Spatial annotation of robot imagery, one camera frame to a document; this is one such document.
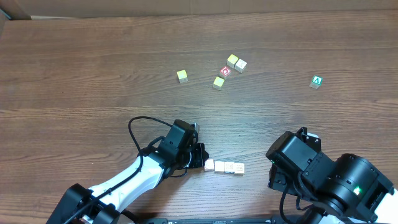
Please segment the red M block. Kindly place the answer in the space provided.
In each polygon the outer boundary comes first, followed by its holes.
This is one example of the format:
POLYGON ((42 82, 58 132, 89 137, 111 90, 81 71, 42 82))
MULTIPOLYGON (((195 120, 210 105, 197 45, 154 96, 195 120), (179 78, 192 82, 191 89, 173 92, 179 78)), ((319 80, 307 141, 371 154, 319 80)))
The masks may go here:
POLYGON ((205 165, 204 165, 204 171, 208 172, 208 171, 214 171, 215 169, 215 162, 213 159, 207 159, 205 161, 205 165))

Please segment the white B block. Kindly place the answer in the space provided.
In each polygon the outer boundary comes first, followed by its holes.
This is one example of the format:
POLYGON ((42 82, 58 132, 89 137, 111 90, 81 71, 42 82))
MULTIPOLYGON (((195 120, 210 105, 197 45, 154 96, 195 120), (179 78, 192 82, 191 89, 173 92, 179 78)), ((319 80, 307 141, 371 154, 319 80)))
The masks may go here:
POLYGON ((244 163, 236 162, 234 163, 234 175, 244 175, 245 173, 245 165, 244 163))

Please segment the white patterned block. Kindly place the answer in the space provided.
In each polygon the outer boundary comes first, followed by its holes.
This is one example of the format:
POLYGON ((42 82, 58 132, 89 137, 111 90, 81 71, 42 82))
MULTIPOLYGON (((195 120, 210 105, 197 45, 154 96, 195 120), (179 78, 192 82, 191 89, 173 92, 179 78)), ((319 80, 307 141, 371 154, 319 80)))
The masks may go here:
POLYGON ((225 163, 224 163, 224 172, 225 172, 226 174, 233 174, 233 173, 235 173, 234 162, 225 162, 225 163))

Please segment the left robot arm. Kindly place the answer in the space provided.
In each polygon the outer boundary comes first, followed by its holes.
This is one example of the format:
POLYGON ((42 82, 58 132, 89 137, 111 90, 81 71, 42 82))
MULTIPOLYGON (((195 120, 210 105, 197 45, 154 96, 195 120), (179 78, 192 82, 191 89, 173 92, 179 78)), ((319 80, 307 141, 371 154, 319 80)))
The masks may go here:
POLYGON ((136 198, 174 178, 176 170, 203 167, 209 154, 198 141, 199 125, 177 119, 169 128, 166 136, 139 148, 133 164, 113 178, 88 189, 80 184, 69 187, 48 223, 117 223, 121 215, 130 217, 126 208, 136 198))

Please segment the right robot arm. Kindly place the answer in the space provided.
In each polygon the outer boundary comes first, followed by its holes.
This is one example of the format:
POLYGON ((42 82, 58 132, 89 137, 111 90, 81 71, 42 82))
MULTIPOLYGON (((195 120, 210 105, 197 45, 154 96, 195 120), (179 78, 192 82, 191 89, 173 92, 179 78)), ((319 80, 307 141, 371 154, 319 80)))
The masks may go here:
POLYGON ((281 135, 269 148, 270 189, 282 192, 286 223, 397 223, 397 187, 368 160, 322 152, 306 127, 281 135))

